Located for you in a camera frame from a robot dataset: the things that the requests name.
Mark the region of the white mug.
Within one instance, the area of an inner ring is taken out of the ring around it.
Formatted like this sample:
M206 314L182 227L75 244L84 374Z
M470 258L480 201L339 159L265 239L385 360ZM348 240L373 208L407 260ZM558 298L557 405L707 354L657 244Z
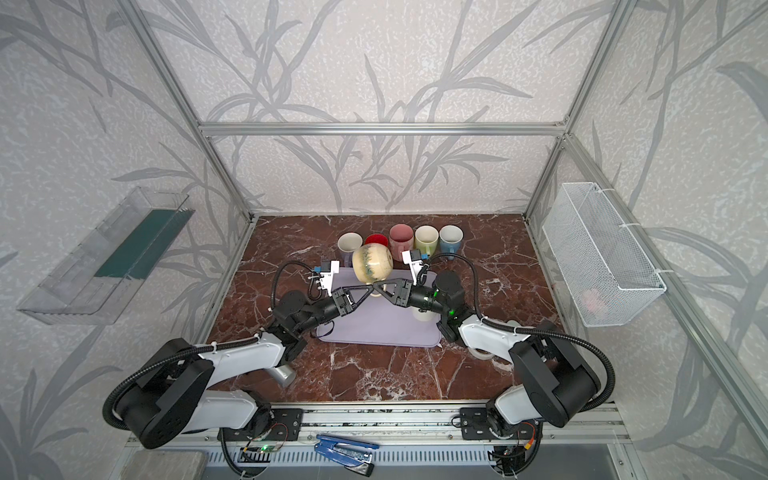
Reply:
M416 307L412 308L413 317L420 322L436 322L439 319L439 315L435 312L428 310L421 310Z

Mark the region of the light green mug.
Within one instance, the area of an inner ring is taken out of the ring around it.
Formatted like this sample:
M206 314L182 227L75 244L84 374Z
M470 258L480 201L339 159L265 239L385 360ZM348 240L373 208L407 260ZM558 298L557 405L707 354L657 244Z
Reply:
M422 255L431 257L439 245L439 231L430 225L418 227L414 232L414 246Z

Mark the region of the pink patterned mug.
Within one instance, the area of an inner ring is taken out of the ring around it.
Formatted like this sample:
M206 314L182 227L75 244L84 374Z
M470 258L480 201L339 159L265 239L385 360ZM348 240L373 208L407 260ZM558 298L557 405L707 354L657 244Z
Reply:
M396 224L389 230L389 249L394 261L402 263L402 254L414 248L414 230L406 224Z

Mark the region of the purple mug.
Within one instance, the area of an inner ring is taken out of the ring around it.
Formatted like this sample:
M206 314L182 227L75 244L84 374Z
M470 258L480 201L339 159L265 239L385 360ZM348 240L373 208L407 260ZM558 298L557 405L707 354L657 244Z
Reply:
M340 263L343 267L351 267L353 265L353 255L356 250L363 246L363 238L360 234L355 232L347 232L342 234L337 241L337 249L340 254Z

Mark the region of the red mug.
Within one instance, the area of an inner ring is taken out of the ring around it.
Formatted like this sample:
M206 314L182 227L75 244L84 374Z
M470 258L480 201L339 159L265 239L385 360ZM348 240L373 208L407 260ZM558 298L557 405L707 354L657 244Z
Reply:
M388 248L389 238L384 234L371 234L365 239L364 244L365 245L378 244Z

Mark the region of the blue mug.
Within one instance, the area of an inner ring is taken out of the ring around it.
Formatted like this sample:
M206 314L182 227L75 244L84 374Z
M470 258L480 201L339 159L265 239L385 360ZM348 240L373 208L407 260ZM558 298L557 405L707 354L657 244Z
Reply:
M456 225L446 225L439 231L440 251L448 254L449 259L454 258L454 254L460 252L464 239L463 230Z

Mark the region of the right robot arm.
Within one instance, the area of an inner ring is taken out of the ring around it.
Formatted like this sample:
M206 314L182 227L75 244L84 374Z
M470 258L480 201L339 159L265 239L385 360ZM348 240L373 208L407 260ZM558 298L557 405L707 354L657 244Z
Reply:
M375 282L372 290L396 306L437 313L447 341L512 364L518 384L486 404L489 429L499 437L531 420L562 428L576 414L602 405L615 389L615 369L598 347L549 321L534 328L482 316L466 302L453 271L439 273L430 287L397 278Z

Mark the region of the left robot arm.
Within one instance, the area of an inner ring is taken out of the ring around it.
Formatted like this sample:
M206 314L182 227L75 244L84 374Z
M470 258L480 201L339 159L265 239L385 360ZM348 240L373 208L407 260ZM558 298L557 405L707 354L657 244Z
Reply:
M221 345L172 339L107 396L103 419L131 431L147 449L208 429L260 435L272 422L270 403L256 392L216 391L214 385L251 371L283 371L305 348L305 333L354 312L373 291L371 285L340 287L310 301L294 290L252 337Z

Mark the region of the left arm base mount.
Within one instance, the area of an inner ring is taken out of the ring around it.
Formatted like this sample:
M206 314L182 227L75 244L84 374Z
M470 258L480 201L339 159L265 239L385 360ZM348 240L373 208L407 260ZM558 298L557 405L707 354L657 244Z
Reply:
M218 440L236 441L296 441L302 425L301 408L273 408L269 402L257 401L256 412L243 428L223 428Z

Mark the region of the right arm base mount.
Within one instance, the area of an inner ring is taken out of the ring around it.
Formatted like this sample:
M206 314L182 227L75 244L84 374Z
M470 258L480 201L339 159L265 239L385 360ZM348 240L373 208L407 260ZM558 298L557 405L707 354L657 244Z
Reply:
M463 440L513 440L536 442L539 425L536 419L509 423L492 406L469 406L459 409L450 424L461 431Z

